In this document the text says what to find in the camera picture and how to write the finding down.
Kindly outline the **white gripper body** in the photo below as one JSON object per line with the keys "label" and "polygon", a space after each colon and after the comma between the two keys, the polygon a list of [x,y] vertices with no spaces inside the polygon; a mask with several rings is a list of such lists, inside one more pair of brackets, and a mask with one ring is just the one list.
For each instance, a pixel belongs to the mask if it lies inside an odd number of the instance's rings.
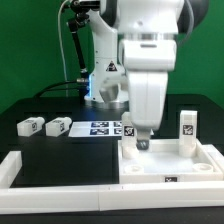
{"label": "white gripper body", "polygon": [[151,132],[159,129],[168,84],[168,72],[176,62],[177,44],[173,39],[144,39],[125,36],[119,43],[118,58],[125,78],[108,78],[100,87],[108,103],[118,96],[118,85],[126,84],[130,120],[136,129],[136,147],[147,150]]}

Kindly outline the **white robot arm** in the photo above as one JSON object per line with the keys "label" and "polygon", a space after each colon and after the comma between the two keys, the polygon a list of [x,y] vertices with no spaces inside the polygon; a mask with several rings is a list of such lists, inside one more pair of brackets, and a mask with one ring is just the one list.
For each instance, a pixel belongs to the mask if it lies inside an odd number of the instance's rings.
{"label": "white robot arm", "polygon": [[207,14],[209,0],[70,0],[71,30],[91,27],[94,70],[84,100],[111,108],[128,104],[137,131],[134,146],[149,148],[160,127],[168,73],[175,67],[176,39],[190,36]]}

